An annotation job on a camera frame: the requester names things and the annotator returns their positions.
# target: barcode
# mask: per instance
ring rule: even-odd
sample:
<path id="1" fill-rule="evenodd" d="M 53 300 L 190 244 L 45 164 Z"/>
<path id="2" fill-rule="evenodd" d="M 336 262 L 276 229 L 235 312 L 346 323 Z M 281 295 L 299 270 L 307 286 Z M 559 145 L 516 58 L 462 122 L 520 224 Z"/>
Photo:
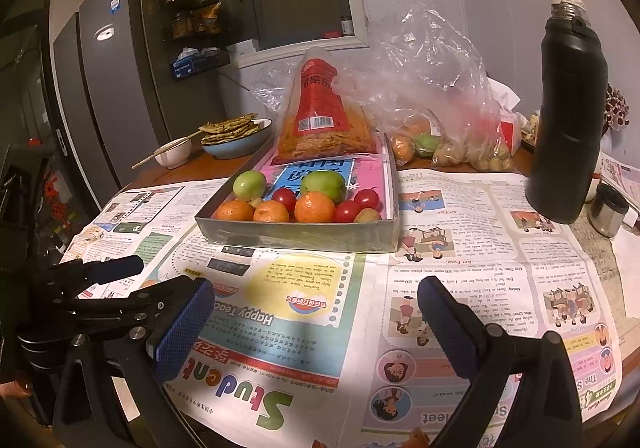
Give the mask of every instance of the barcode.
<path id="1" fill-rule="evenodd" d="M 313 116 L 298 122 L 298 132 L 310 129 L 327 129 L 334 126 L 334 119 L 331 116 Z"/>

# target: bowl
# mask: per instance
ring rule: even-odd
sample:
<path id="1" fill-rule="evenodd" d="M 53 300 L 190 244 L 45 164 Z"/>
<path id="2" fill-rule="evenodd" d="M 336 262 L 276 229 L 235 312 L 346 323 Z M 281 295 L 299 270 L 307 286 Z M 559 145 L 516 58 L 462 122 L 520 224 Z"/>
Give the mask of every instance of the bowl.
<path id="1" fill-rule="evenodd" d="M 156 149 L 158 152 L 161 149 L 167 148 L 169 145 L 174 143 L 178 143 L 178 141 L 183 140 L 184 138 L 174 139 L 174 141 L 169 141 L 166 145 L 163 145 L 159 149 Z M 189 159 L 189 154 L 191 154 L 191 140 L 187 139 L 184 143 L 181 143 L 177 147 L 170 149 L 162 154 L 156 155 L 156 161 L 160 163 L 163 167 L 166 168 L 177 168 L 180 165 L 184 165 Z"/>
<path id="2" fill-rule="evenodd" d="M 273 126 L 269 118 L 252 120 L 260 125 L 260 130 L 249 136 L 232 139 L 226 143 L 203 145 L 202 148 L 218 159 L 233 159 L 243 155 L 253 154 L 273 136 Z"/>

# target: tomato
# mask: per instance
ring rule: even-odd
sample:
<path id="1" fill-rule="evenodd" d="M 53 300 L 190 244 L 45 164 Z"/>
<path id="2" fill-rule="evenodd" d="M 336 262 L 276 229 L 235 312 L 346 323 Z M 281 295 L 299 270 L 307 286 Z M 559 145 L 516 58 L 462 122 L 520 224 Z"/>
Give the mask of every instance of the tomato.
<path id="1" fill-rule="evenodd" d="M 353 200 L 358 203 L 361 208 L 373 208 L 377 210 L 380 206 L 380 197 L 372 188 L 360 190 Z"/>
<path id="2" fill-rule="evenodd" d="M 289 210 L 289 215 L 293 215 L 293 210 L 296 207 L 296 194 L 292 189 L 286 186 L 277 189 L 271 196 L 271 200 L 282 203 Z"/>
<path id="3" fill-rule="evenodd" d="M 352 223 L 361 210 L 362 206 L 355 201 L 343 201 L 335 207 L 334 222 Z"/>

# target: black thermos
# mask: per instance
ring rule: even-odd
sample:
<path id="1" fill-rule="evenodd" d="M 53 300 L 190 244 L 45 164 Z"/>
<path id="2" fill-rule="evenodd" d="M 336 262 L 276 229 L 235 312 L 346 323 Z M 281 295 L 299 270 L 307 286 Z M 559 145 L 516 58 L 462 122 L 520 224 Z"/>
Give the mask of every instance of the black thermos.
<path id="1" fill-rule="evenodd" d="M 542 40 L 542 107 L 529 204 L 547 219 L 574 222 L 600 152 L 607 62 L 581 0 L 551 0 Z"/>

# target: stainless steel canister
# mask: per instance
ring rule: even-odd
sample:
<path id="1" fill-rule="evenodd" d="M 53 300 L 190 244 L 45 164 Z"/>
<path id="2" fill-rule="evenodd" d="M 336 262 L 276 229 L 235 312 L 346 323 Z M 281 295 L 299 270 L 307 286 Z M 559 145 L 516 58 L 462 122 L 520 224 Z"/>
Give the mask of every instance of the stainless steel canister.
<path id="1" fill-rule="evenodd" d="M 629 203 L 625 197 L 612 186 L 600 183 L 591 203 L 589 221 L 602 235 L 613 237 L 628 211 Z"/>

